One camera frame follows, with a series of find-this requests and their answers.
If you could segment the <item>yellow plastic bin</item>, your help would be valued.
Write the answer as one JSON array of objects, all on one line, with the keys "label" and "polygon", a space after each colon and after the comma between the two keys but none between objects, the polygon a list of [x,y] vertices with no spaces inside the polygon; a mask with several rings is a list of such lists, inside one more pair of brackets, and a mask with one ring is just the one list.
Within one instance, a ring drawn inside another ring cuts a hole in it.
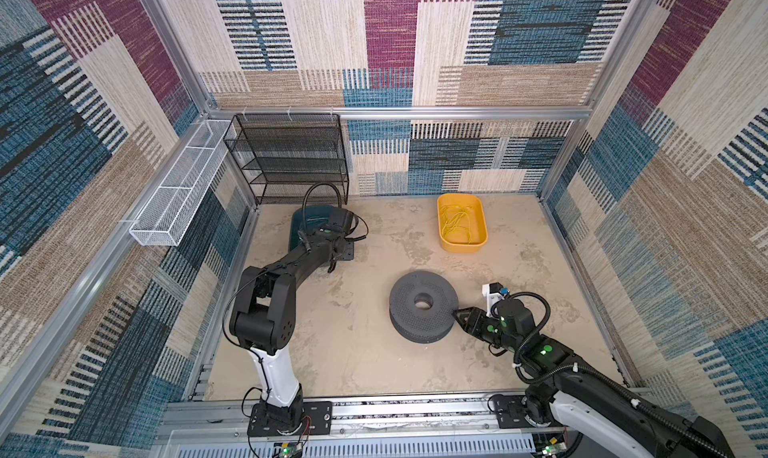
[{"label": "yellow plastic bin", "polygon": [[477,253],[488,241],[481,200],[471,194],[448,193],[437,199],[438,233],[444,251]]}]

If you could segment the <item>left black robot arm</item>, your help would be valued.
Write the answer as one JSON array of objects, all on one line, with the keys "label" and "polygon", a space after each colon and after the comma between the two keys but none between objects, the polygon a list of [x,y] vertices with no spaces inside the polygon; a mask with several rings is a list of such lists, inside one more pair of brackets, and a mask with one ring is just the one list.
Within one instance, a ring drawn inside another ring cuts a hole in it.
[{"label": "left black robot arm", "polygon": [[[317,225],[308,224],[311,194],[318,188],[330,189],[337,200],[327,217]],[[231,298],[231,312],[223,325],[224,336],[249,353],[260,379],[260,397],[249,416],[256,436],[271,431],[293,434],[309,427],[304,410],[303,390],[296,378],[289,352],[289,341],[297,325],[297,291],[316,270],[335,271],[338,262],[354,259],[354,246],[367,238],[355,231],[365,221],[344,207],[344,200],[333,183],[310,186],[300,208],[297,226],[299,244],[280,260],[262,268],[249,267]]]}]

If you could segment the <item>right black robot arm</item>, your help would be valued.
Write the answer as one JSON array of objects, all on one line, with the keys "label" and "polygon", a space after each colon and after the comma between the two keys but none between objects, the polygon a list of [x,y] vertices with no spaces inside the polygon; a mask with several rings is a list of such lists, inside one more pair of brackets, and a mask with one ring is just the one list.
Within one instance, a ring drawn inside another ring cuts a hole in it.
[{"label": "right black robot arm", "polygon": [[538,427],[554,422],[599,444],[617,457],[731,457],[721,429],[711,421],[687,419],[612,380],[560,341],[544,334],[551,306],[535,319],[526,293],[494,285],[499,300],[488,309],[461,308],[452,316],[461,329],[488,344],[495,356],[512,355],[512,367],[526,384],[527,420]]}]

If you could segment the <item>dark grey spool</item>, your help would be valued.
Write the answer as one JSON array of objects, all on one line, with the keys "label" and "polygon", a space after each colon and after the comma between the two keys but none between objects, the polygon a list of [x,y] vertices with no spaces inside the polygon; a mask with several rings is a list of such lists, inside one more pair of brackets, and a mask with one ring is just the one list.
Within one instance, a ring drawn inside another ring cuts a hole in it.
[{"label": "dark grey spool", "polygon": [[455,289],[433,272],[409,272],[390,291],[390,321],[403,338],[413,343],[431,344],[447,336],[457,309]]}]

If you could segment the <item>teal plastic bin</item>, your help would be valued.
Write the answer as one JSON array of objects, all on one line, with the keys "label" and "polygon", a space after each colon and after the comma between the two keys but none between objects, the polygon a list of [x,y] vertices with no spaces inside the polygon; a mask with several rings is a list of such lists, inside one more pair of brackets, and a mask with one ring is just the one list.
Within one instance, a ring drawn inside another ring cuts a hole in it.
[{"label": "teal plastic bin", "polygon": [[291,218],[288,251],[297,247],[314,251],[332,245],[335,252],[343,252],[346,242],[335,232],[339,228],[342,211],[330,205],[311,205],[300,208]]}]

